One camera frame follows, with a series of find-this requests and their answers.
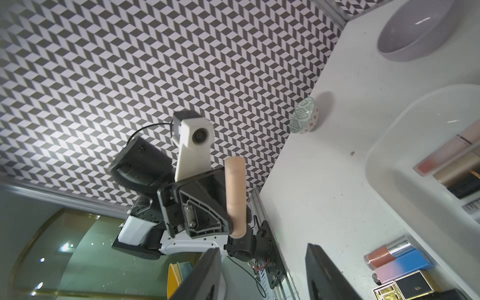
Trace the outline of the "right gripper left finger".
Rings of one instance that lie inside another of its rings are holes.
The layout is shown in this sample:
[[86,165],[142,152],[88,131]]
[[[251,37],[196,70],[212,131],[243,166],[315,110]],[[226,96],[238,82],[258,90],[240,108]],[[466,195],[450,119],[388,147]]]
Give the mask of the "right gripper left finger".
[[170,300],[217,300],[220,294],[221,253],[208,249],[191,274],[183,281]]

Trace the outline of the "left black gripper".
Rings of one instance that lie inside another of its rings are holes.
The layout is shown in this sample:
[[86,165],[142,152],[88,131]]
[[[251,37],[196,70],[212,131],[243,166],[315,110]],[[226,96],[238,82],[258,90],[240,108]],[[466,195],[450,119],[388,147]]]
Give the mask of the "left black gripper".
[[219,167],[172,182],[157,190],[168,235],[182,231],[192,239],[230,235],[233,224],[226,209],[225,169]]

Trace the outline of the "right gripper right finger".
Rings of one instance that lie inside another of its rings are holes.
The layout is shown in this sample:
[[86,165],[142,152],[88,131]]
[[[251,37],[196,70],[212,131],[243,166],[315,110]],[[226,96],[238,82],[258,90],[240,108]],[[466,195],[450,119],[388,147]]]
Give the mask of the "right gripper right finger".
[[361,300],[321,246],[307,245],[305,263],[311,300]]

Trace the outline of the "beige tan lipstick tube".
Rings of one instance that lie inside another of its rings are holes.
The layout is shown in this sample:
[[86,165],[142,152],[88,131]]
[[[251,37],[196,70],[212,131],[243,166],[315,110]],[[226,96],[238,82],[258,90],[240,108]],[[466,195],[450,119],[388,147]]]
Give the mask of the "beige tan lipstick tube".
[[234,156],[224,164],[226,181],[226,211],[232,221],[232,239],[243,238],[247,230],[246,161]]

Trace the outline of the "red brown lip gloss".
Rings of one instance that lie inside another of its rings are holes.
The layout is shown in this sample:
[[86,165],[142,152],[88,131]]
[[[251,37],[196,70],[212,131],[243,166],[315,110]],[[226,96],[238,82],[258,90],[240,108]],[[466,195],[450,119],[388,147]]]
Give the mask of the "red brown lip gloss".
[[414,246],[410,243],[409,239],[406,236],[401,236],[365,254],[363,259],[370,270],[376,270],[412,250],[414,250]]

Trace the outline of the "white plastic storage box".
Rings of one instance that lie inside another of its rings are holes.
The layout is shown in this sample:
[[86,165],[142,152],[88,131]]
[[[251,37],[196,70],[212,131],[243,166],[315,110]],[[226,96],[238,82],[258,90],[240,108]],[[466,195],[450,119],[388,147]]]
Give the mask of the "white plastic storage box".
[[480,297],[480,225],[464,201],[415,165],[480,117],[480,88],[447,86],[417,99],[371,148],[366,178],[410,235],[471,299]]

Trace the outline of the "brown tan lipstick tube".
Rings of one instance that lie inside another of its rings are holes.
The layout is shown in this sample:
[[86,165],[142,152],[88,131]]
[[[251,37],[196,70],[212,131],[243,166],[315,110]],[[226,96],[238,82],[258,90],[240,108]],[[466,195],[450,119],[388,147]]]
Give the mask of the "brown tan lipstick tube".
[[480,167],[479,147],[466,153],[436,172],[433,175],[433,178],[443,186],[449,187],[478,167]]

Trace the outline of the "pink lip gloss tube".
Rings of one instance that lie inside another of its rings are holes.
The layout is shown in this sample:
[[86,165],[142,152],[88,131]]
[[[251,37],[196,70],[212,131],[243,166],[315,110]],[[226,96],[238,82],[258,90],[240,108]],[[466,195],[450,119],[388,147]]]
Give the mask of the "pink lip gloss tube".
[[422,161],[417,163],[413,170],[420,176],[427,176],[455,157],[471,149],[480,140],[480,120],[461,131],[449,141],[433,151]]

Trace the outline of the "silver grey lipstick tube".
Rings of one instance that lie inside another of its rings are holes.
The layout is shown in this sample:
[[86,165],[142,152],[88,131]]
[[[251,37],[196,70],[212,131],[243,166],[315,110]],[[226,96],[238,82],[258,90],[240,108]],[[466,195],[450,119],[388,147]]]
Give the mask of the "silver grey lipstick tube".
[[462,209],[470,216],[474,217],[476,216],[477,218],[480,215],[480,198],[471,201],[467,204],[464,204],[462,206]]

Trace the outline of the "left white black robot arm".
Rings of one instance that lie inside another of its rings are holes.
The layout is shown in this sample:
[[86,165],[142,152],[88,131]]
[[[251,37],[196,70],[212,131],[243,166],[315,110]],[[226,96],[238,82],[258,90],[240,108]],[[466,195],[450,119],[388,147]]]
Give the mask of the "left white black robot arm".
[[267,261],[272,249],[266,231],[235,239],[227,212],[222,167],[174,181],[171,159],[137,136],[115,157],[110,172],[138,198],[112,248],[139,258],[157,260],[176,253],[203,253],[219,248],[241,261]]

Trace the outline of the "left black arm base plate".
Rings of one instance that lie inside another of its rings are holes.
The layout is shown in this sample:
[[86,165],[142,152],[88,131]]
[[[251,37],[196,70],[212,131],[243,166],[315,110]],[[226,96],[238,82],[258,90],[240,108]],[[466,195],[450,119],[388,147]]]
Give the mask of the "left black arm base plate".
[[253,235],[252,258],[259,261],[260,270],[266,272],[272,290],[285,279],[286,267],[267,221],[263,221],[257,233]]

